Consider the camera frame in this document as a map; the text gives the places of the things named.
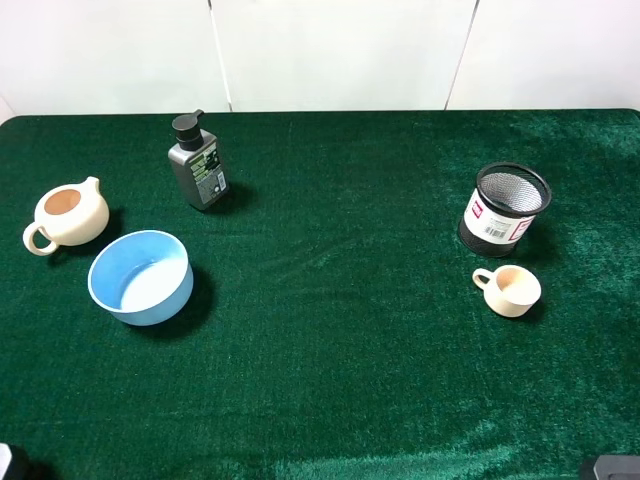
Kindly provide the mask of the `cream small cup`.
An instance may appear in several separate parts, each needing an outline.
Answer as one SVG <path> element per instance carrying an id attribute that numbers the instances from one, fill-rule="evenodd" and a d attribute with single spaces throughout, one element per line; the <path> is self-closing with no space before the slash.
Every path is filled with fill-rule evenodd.
<path id="1" fill-rule="evenodd" d="M 542 294 L 537 277 L 517 265 L 503 265 L 495 271 L 478 268 L 472 274 L 472 281 L 482 290 L 488 307 L 506 318 L 523 316 Z"/>

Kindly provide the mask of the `black white object bottom left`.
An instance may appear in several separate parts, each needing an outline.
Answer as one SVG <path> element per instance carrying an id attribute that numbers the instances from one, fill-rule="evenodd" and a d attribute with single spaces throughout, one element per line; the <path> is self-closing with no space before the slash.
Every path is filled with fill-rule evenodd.
<path id="1" fill-rule="evenodd" d="M 22 448 L 7 443 L 0 444 L 1 480 L 24 480 L 29 465 L 28 455 Z"/>

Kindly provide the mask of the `green velvet tablecloth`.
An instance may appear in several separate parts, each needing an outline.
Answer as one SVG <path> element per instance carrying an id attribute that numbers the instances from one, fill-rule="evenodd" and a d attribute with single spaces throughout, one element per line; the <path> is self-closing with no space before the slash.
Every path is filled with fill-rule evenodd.
<path id="1" fill-rule="evenodd" d="M 1 128 L 1 438 L 34 479 L 573 479 L 639 450 L 633 110 L 209 114 L 230 190 L 192 209 L 168 115 Z M 552 199 L 506 257 L 458 225 L 478 172 Z M 47 256 L 25 228 L 94 176 L 104 231 Z M 185 246 L 186 305 L 125 324 L 87 277 L 114 240 Z M 492 311 L 478 269 L 541 298 Z"/>

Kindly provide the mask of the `grey pump dispenser bottle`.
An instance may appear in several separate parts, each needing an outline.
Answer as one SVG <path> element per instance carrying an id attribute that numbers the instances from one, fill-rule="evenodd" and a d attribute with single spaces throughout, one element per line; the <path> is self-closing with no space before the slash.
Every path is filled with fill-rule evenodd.
<path id="1" fill-rule="evenodd" d="M 172 121 L 176 143 L 168 151 L 170 165 L 184 197 L 200 211 L 208 209 L 229 190 L 218 138 L 200 128 L 202 114 L 198 109 Z"/>

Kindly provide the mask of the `blue bowl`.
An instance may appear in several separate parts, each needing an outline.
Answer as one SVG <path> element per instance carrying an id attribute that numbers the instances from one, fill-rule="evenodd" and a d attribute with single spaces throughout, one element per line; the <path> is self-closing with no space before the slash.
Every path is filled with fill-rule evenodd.
<path id="1" fill-rule="evenodd" d="M 87 277 L 93 301 L 135 327 L 160 324 L 188 302 L 194 285 L 187 250 L 174 235 L 142 230 L 107 245 Z"/>

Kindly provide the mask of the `cream ceramic teapot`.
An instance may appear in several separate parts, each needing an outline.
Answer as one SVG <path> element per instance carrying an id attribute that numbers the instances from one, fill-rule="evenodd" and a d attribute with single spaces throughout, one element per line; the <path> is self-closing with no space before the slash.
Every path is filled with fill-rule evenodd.
<path id="1" fill-rule="evenodd" d="M 94 240 L 104 231 L 109 218 L 100 180 L 89 176 L 81 183 L 58 186 L 41 197 L 22 241 L 30 253 L 47 256 L 60 246 L 78 246 Z"/>

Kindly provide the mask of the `black mesh pen holder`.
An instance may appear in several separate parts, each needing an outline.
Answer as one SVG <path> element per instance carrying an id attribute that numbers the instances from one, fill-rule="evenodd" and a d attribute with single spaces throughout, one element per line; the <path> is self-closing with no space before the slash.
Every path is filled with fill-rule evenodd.
<path id="1" fill-rule="evenodd" d="M 489 164 L 476 175 L 458 225 L 459 238 L 476 254 L 506 257 L 551 199 L 549 184 L 531 168 L 513 162 Z"/>

